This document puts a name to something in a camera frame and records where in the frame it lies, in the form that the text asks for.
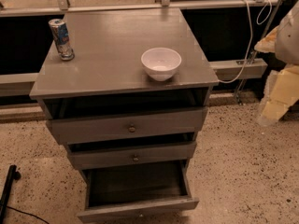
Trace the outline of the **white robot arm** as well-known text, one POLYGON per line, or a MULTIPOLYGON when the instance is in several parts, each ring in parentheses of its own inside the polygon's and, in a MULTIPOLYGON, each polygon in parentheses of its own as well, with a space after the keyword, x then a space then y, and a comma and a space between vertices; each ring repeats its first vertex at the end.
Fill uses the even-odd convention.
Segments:
POLYGON ((279 72, 270 72, 264 87, 257 122, 268 126, 278 122, 299 101, 299 1, 254 49, 274 53, 285 63, 279 72))

